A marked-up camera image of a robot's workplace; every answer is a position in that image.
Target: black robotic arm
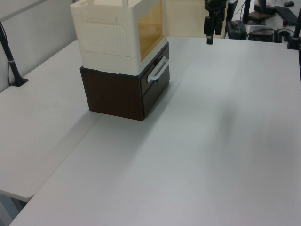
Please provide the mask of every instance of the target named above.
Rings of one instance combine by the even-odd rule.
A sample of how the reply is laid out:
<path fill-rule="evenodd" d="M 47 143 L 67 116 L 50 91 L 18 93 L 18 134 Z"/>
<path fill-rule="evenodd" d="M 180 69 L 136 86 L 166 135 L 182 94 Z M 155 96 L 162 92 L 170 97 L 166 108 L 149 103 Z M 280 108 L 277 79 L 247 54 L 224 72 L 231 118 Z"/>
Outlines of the black robotic arm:
<path fill-rule="evenodd" d="M 205 17 L 204 34 L 207 35 L 207 44 L 213 44 L 213 34 L 222 33 L 222 22 L 225 19 L 227 0 L 205 0 L 205 9 L 209 16 Z"/>

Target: monitor stand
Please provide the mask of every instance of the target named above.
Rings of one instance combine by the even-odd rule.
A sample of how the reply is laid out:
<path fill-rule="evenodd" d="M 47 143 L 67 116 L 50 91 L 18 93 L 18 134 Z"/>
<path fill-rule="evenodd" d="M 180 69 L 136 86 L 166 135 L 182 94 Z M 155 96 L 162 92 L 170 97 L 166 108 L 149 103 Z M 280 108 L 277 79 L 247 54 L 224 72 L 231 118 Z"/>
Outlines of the monitor stand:
<path fill-rule="evenodd" d="M 243 14 L 244 24 L 249 25 L 265 25 L 265 19 L 272 17 L 273 15 L 264 14 L 260 12 L 249 13 L 251 0 L 245 0 L 245 8 Z"/>

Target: drawer handle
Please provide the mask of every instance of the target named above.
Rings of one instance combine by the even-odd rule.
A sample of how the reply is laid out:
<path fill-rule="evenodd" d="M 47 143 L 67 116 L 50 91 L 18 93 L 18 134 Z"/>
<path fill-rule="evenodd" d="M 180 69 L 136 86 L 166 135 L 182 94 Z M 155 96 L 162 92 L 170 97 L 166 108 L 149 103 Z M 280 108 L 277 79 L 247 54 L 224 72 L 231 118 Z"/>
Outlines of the drawer handle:
<path fill-rule="evenodd" d="M 157 80 L 158 78 L 160 78 L 161 74 L 167 68 L 168 65 L 169 59 L 166 59 L 166 57 L 163 56 L 159 63 L 155 66 L 154 70 L 152 70 L 149 76 L 147 76 L 147 82 L 150 82 L 151 80 Z"/>

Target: white wall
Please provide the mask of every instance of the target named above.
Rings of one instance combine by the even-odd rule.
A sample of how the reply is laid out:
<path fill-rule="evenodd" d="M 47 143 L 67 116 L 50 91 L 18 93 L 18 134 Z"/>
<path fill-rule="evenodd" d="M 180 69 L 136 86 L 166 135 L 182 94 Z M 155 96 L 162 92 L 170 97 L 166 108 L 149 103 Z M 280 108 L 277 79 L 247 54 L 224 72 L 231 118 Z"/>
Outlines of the white wall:
<path fill-rule="evenodd" d="M 9 8 L 11 0 L 0 0 L 0 8 Z M 36 0 L 27 0 L 30 5 Z M 70 13 L 72 0 L 42 1 L 22 13 L 2 21 L 21 76 L 43 63 L 65 46 L 76 40 Z M 7 59 L 0 47 L 0 92 L 8 87 Z"/>

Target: storage box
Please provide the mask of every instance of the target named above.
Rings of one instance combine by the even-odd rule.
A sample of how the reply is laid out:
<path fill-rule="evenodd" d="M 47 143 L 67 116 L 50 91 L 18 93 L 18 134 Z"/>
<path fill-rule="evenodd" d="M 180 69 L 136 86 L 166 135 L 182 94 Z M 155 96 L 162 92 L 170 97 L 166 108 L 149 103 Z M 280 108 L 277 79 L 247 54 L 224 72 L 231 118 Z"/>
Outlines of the storage box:
<path fill-rule="evenodd" d="M 204 0 L 80 0 L 71 5 L 83 66 L 139 75 L 166 36 L 206 37 Z M 225 21 L 222 35 L 224 38 Z"/>
<path fill-rule="evenodd" d="M 167 43 L 160 0 L 80 0 L 71 13 L 85 68 L 137 76 Z"/>
<path fill-rule="evenodd" d="M 143 121 L 169 83 L 166 44 L 138 76 L 80 68 L 90 111 Z"/>

